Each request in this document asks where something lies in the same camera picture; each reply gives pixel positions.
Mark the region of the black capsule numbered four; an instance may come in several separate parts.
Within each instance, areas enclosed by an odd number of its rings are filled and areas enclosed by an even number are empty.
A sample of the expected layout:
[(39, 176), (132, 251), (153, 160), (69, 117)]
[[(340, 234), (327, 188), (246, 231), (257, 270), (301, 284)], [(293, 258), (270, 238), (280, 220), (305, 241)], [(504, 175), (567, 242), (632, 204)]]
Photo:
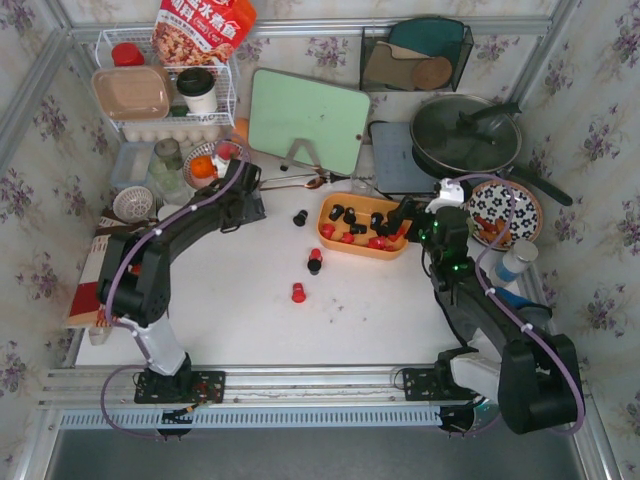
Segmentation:
[(384, 215), (380, 212), (373, 212), (370, 216), (370, 228), (377, 231), (384, 221)]

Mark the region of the orange plastic storage basket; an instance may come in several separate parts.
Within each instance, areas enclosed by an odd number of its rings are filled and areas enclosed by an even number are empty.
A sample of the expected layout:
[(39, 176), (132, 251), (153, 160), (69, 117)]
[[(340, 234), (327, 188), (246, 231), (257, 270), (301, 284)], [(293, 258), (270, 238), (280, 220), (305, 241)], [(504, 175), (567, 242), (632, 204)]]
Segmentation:
[(318, 214), (316, 232), (330, 250), (379, 260), (394, 260), (409, 246), (411, 226), (404, 220), (395, 233), (388, 233), (388, 214), (398, 202), (351, 193), (325, 198)]

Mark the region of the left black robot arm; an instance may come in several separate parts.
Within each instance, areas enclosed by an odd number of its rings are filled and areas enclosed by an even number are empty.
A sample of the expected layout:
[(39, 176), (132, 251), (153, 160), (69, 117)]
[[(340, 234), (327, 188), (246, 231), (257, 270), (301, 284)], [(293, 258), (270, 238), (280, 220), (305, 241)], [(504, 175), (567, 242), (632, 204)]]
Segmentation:
[(260, 179), (260, 167), (233, 160), (223, 178), (197, 190), (157, 225), (110, 236), (96, 296), (109, 325), (127, 330), (146, 362), (136, 381), (135, 403), (220, 399), (224, 376), (193, 370), (170, 325), (171, 264), (214, 231), (231, 233), (264, 219)]

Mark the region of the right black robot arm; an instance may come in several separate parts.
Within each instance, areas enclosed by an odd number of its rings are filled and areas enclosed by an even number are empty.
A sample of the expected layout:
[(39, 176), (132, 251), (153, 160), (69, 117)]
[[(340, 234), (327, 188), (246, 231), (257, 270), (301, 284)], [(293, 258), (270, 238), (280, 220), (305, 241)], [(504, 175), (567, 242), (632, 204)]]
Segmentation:
[(405, 197), (387, 215), (387, 231), (410, 221), (408, 237), (422, 247), (421, 264), (434, 298), (461, 345), (435, 364), (404, 373), (409, 400), (479, 395), (497, 404), (510, 430), (553, 427), (577, 432), (585, 419), (576, 349), (564, 334), (550, 335), (511, 306), (468, 254), (469, 215), (435, 199)]

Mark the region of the grey induction cooker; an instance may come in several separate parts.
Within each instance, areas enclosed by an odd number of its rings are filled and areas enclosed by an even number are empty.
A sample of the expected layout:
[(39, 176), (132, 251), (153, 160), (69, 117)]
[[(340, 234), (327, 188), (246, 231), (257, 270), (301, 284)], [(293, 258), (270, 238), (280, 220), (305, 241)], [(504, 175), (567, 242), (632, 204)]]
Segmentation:
[(428, 194), (437, 179), (416, 164), (408, 122), (375, 120), (368, 125), (377, 188), (384, 194)]

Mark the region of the fried food pieces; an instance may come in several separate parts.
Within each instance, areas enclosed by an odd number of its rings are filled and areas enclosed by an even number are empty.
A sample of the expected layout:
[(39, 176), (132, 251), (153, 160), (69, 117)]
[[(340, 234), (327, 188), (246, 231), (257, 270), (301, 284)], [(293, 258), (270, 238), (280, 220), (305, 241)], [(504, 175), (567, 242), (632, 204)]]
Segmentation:
[[(487, 244), (490, 244), (494, 240), (496, 240), (499, 234), (506, 227), (506, 222), (501, 218), (498, 218), (495, 223), (490, 222), (489, 220), (483, 219), (480, 216), (475, 216), (474, 221), (478, 225), (478, 229), (476, 230), (476, 235), (485, 241)], [(512, 235), (509, 230), (506, 230), (504, 235), (500, 238), (498, 245), (501, 247), (510, 246), (512, 242)]]

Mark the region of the orange tangerine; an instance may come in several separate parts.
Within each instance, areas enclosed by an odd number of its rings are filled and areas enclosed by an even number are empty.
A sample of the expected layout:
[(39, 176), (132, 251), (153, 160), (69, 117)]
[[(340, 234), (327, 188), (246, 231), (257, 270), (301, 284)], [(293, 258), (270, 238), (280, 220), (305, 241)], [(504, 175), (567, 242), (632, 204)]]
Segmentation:
[(190, 169), (193, 178), (217, 178), (215, 167), (212, 163), (212, 157), (210, 155), (202, 155), (193, 158), (190, 162)]

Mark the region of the pink peach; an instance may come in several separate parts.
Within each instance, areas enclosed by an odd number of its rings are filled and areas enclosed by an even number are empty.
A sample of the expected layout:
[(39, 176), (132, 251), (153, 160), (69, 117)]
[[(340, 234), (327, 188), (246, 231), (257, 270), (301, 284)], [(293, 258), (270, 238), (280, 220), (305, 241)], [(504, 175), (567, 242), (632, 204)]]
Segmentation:
[(238, 159), (241, 156), (241, 148), (233, 142), (221, 142), (216, 147), (216, 156), (223, 161)]

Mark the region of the pink fruit bowl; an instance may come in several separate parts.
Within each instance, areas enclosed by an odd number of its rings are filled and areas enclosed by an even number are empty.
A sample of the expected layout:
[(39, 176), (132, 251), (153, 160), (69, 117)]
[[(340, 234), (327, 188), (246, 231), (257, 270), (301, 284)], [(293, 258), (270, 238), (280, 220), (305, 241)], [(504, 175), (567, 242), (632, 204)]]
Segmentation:
[(195, 190), (223, 178), (232, 160), (245, 155), (238, 143), (221, 140), (196, 147), (184, 161), (182, 172), (186, 183)]

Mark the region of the clear bottle blue label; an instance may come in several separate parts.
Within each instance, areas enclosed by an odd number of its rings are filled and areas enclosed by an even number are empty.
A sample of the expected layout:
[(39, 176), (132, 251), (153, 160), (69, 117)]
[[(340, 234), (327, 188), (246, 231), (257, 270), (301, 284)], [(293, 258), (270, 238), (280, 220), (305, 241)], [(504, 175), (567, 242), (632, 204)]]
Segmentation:
[(534, 243), (526, 239), (517, 240), (511, 248), (499, 258), (491, 272), (491, 280), (499, 287), (513, 283), (539, 255)]

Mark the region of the pale green glass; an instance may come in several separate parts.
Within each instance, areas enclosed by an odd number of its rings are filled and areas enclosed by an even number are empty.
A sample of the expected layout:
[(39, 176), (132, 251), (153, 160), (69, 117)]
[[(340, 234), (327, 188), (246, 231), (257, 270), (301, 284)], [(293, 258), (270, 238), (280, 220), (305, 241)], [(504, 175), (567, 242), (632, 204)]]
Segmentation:
[(170, 169), (161, 160), (153, 159), (149, 173), (166, 204), (185, 205), (189, 202), (190, 190), (180, 170)]

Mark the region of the metal cutting board stand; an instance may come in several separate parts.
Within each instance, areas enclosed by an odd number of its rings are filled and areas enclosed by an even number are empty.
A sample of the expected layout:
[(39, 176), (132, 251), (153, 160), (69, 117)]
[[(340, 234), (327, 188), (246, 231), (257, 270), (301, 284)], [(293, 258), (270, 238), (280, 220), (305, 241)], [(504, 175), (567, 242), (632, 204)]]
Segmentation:
[(287, 171), (291, 166), (300, 166), (312, 169), (316, 174), (323, 174), (318, 154), (308, 139), (297, 138), (293, 141), (288, 152), (280, 162), (280, 169)]

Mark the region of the grey tinted glass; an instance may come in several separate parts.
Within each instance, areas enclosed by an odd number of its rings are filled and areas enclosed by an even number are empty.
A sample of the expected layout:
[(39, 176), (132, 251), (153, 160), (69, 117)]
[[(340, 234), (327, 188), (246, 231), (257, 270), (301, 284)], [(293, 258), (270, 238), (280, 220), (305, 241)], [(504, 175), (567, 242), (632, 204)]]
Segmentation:
[(173, 138), (159, 140), (154, 145), (154, 153), (168, 170), (179, 170), (183, 166), (180, 144)]

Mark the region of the green cutting board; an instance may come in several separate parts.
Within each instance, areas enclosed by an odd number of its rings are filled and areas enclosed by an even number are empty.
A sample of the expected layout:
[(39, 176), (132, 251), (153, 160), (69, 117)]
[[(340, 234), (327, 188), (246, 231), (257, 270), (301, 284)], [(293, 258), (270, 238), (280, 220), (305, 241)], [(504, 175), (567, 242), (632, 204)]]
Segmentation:
[(253, 74), (248, 144), (285, 158), (306, 140), (319, 166), (338, 175), (355, 170), (371, 106), (368, 94), (266, 68)]

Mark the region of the white round strainer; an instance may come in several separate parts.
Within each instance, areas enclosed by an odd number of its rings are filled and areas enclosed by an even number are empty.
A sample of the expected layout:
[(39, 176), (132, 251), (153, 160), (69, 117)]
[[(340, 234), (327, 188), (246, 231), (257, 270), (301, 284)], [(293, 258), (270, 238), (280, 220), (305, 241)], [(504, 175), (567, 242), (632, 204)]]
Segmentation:
[(127, 187), (113, 201), (114, 214), (120, 220), (130, 223), (146, 219), (153, 206), (154, 196), (143, 186)]

